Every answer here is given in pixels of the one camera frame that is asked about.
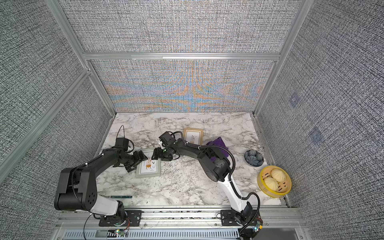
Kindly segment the grey green picture frame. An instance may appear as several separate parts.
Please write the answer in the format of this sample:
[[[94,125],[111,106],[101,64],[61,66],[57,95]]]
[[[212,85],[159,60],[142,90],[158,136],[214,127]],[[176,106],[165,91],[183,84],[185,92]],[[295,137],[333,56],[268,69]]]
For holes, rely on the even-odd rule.
[[[152,160],[154,149],[141,149],[145,157],[136,169],[136,178],[152,178],[161,175],[161,160]]]

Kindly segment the light wooden picture frame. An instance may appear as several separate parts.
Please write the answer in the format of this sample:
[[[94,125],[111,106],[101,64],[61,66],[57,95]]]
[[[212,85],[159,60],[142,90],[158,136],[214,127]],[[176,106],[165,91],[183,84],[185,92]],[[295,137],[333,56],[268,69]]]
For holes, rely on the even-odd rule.
[[[187,142],[195,145],[201,145],[203,143],[204,130],[196,128],[184,128],[183,135]]]

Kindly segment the purple cloth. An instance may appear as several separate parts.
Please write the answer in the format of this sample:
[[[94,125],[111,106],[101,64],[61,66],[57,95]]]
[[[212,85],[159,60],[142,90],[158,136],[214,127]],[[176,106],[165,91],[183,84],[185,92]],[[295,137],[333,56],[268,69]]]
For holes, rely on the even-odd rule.
[[[220,147],[222,147],[222,148],[228,150],[228,147],[225,145],[225,143],[224,143],[224,141],[223,141],[223,139],[222,139],[221,137],[218,137],[217,139],[208,142],[206,145],[207,145],[207,146],[213,146],[213,145],[215,145],[215,146],[220,146]],[[229,154],[228,154],[226,151],[221,150],[221,152],[222,152],[222,154],[223,154],[226,158],[229,157]]]

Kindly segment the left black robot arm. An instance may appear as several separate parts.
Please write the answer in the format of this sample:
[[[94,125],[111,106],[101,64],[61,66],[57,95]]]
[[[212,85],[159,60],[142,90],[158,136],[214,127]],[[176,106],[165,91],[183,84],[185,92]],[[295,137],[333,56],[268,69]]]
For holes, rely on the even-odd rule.
[[[107,224],[121,226],[128,220],[121,201],[98,194],[96,178],[111,166],[122,165],[127,172],[146,160],[142,151],[133,154],[123,148],[110,148],[91,161],[60,173],[54,207],[58,211],[83,210],[101,216]]]

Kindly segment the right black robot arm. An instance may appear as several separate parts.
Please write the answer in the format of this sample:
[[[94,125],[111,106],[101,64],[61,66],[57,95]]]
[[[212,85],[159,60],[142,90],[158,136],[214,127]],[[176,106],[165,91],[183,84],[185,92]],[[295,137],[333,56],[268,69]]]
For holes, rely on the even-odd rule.
[[[253,207],[249,198],[241,194],[233,179],[236,160],[230,151],[222,146],[211,142],[209,145],[197,145],[188,142],[183,137],[176,138],[176,133],[165,132],[160,137],[160,147],[154,149],[152,160],[173,161],[174,155],[178,158],[187,156],[198,160],[206,176],[220,185],[227,196],[233,219],[239,225],[246,225],[253,219]]]

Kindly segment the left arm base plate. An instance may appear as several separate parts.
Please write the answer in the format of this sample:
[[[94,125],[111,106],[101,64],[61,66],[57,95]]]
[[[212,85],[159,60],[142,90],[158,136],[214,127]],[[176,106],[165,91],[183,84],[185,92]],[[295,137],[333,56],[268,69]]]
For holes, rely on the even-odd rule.
[[[142,218],[141,210],[125,211],[123,216],[119,214],[114,216],[100,217],[99,227],[138,227]]]

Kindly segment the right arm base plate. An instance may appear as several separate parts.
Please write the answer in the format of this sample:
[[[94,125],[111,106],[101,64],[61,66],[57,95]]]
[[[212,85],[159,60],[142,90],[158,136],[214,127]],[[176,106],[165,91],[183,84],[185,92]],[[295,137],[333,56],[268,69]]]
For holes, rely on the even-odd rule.
[[[256,226],[263,224],[260,214],[255,218],[256,210],[252,210],[250,214],[247,214],[245,217],[242,214],[237,213],[234,210],[221,210],[220,211],[220,220],[222,226],[244,226],[247,223],[250,223],[250,226]]]

